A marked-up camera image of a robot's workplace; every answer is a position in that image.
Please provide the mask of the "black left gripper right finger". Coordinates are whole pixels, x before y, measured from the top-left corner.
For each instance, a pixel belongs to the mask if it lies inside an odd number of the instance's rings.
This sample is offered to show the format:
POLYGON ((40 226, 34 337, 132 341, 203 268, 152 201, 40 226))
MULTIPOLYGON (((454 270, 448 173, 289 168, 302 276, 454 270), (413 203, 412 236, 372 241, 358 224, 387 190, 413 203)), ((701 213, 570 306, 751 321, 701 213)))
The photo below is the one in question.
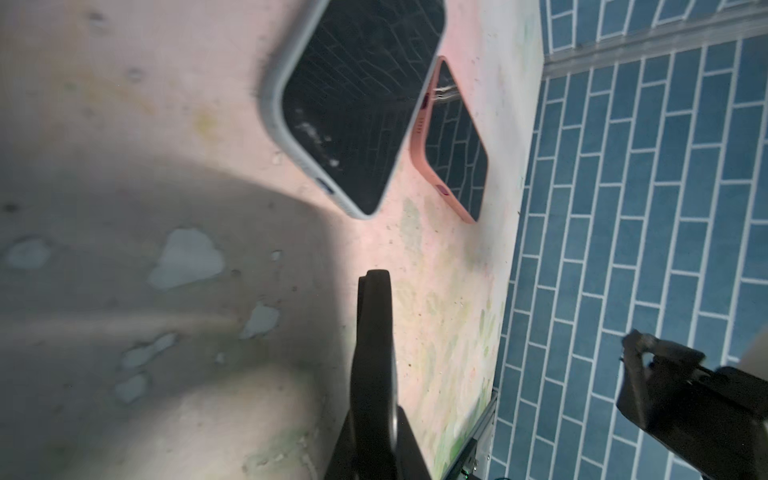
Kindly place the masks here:
POLYGON ((397 441, 394 456, 397 480, 431 479, 429 469, 402 407, 397 408, 397 441))

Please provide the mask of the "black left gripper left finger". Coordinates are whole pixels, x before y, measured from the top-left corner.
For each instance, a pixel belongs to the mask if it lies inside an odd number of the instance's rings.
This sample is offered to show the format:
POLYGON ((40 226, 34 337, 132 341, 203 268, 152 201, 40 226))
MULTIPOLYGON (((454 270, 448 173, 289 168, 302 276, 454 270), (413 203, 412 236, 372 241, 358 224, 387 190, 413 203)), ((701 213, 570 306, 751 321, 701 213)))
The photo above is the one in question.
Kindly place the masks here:
POLYGON ((352 433, 352 419, 351 414, 348 413, 333 449, 324 479, 356 480, 355 456, 356 447, 352 433))

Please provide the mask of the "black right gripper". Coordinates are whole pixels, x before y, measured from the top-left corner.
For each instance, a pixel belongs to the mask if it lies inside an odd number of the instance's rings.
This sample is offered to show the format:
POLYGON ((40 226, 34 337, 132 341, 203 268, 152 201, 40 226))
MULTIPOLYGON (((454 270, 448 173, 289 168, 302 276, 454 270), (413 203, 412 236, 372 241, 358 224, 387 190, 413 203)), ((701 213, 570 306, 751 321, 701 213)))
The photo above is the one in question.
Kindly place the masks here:
POLYGON ((704 479, 767 477, 767 381, 633 330, 622 339, 621 414, 704 479))

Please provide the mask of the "black case dual camera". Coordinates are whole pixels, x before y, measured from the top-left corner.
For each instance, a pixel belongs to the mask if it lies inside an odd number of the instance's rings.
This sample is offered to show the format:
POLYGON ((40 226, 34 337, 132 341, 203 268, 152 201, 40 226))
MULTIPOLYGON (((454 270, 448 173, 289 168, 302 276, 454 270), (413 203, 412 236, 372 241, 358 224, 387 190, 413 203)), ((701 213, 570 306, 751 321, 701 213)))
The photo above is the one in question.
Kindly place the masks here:
POLYGON ((391 278, 386 270, 370 270, 358 282, 350 409, 357 477, 395 479, 397 374, 391 278))

